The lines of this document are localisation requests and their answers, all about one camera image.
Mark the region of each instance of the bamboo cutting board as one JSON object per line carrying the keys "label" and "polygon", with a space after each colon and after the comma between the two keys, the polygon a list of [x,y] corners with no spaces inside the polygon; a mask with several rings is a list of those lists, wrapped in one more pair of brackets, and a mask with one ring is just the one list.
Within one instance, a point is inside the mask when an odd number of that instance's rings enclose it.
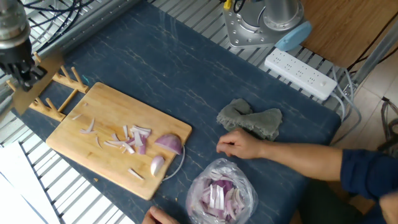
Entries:
{"label": "bamboo cutting board", "polygon": [[[93,118],[93,130],[96,133],[81,134],[79,130],[88,129]],[[128,125],[129,129],[136,125],[152,130],[147,139],[146,155],[128,152],[122,154],[123,149],[103,144],[104,141],[112,140],[113,133],[121,141],[125,140],[124,125]],[[154,141],[163,134],[173,133],[184,145],[191,131],[191,126],[102,83],[96,83],[47,138],[46,143],[93,172],[143,199],[150,200],[175,156],[174,153],[156,146]],[[103,149],[96,143],[97,136]],[[165,159],[165,164],[154,177],[150,174],[150,164],[157,155]],[[139,180],[130,174],[127,171],[130,168],[145,180]]]}

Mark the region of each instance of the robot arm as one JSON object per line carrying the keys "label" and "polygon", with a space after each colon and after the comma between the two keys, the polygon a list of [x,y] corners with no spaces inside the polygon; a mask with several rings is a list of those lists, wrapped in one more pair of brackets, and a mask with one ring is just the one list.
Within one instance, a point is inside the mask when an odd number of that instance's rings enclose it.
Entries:
{"label": "robot arm", "polygon": [[18,0],[0,0],[0,68],[25,91],[47,73],[35,66],[29,34],[24,7]]}

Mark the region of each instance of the gray cloth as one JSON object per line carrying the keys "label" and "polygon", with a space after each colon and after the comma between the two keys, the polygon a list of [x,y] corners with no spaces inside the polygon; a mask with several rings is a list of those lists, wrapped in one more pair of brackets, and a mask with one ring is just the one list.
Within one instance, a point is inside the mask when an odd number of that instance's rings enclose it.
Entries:
{"label": "gray cloth", "polygon": [[261,139],[275,140],[279,135],[278,127],[282,122],[280,109],[270,109],[261,113],[253,113],[244,99],[235,99],[226,105],[217,116],[217,123],[227,131],[243,128],[253,132]]}

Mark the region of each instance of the blue object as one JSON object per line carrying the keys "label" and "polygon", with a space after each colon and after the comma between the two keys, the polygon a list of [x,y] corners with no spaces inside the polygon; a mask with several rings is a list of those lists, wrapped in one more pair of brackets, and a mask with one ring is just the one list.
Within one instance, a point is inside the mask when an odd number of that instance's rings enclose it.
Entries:
{"label": "blue object", "polygon": [[310,21],[304,22],[283,36],[275,47],[282,51],[288,51],[296,48],[301,44],[311,33],[312,26]]}
{"label": "blue object", "polygon": [[[340,126],[340,117],[332,110],[146,1],[111,22],[64,59],[66,67],[76,67],[89,86],[102,82],[193,128],[182,169],[160,185],[151,201],[62,156],[135,223],[141,223],[151,205],[164,209],[180,223],[189,223],[185,209],[188,188],[208,164],[221,157],[237,163],[258,193],[260,202],[248,223],[290,221],[308,182],[305,177],[276,162],[242,160],[216,152],[219,137],[226,134],[224,127],[216,123],[217,114],[235,98],[245,99],[254,112],[280,109],[280,142],[327,145]],[[49,97],[55,106],[60,106],[71,91],[53,82],[40,97]],[[64,113],[68,114],[83,96],[77,93]],[[43,140],[59,125],[34,110],[27,110],[22,120]],[[181,156],[174,159],[168,175],[180,160]]]}
{"label": "blue object", "polygon": [[[341,185],[351,193],[379,201],[398,190],[398,159],[380,152],[344,150],[341,164]],[[384,224],[380,206],[365,215],[361,224]]]}

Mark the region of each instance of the white power strip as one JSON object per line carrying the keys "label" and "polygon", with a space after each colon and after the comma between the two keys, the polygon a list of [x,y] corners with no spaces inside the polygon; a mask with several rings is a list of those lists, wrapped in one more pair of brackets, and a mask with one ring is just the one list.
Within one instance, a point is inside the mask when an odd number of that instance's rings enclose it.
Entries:
{"label": "white power strip", "polygon": [[279,49],[268,55],[264,65],[321,100],[326,100],[337,86],[331,78]]}

